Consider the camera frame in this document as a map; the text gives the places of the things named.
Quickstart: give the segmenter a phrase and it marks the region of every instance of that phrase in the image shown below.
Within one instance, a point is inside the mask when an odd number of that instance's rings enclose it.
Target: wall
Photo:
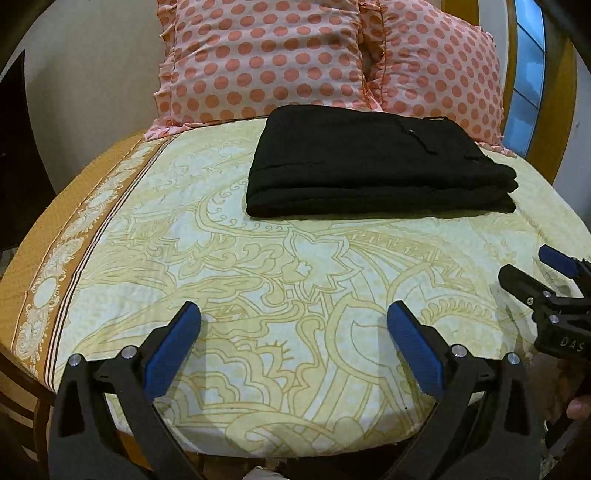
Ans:
[[[591,73],[577,54],[577,103],[554,188],[591,226]]]
[[[57,192],[147,129],[164,58],[156,0],[56,0],[21,41],[31,126]]]

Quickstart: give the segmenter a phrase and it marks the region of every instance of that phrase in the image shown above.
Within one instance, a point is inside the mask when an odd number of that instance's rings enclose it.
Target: pink polka dot pillow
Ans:
[[[363,78],[356,0],[158,0],[167,58],[146,138],[288,103],[381,110]]]
[[[424,0],[362,1],[361,14],[368,84],[385,112],[447,116],[474,140],[500,144],[500,62],[488,33]]]

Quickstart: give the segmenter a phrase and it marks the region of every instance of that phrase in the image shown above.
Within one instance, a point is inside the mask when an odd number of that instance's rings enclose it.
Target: finger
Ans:
[[[591,395],[575,398],[566,409],[568,418],[573,420],[587,419],[591,416]]]

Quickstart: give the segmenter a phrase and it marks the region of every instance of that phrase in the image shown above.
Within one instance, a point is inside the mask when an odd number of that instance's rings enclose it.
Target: bed sheet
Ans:
[[[498,270],[513,264],[567,293],[537,250],[589,257],[591,241],[529,164],[485,152],[518,174],[510,215],[251,219],[244,196],[264,125],[137,141],[90,189],[2,318],[14,331],[2,341],[37,378],[56,389],[73,352],[139,345],[191,300],[202,332],[155,402],[184,448],[317,456],[402,440],[433,406],[386,329],[394,300],[475,355],[531,359],[535,326]]]

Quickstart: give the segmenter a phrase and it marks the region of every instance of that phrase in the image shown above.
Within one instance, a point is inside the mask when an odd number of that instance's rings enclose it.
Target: blue gripper pad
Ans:
[[[145,366],[144,391],[150,401],[166,394],[181,363],[199,336],[201,312],[197,305],[188,303],[181,312]]]
[[[421,333],[421,324],[404,302],[399,300],[390,305],[387,323],[392,340],[404,355],[421,390],[436,400],[443,398],[443,365]]]
[[[538,256],[542,263],[545,263],[550,268],[562,273],[565,277],[576,278],[579,276],[577,262],[573,258],[566,256],[564,253],[559,252],[548,245],[542,245],[540,247]]]

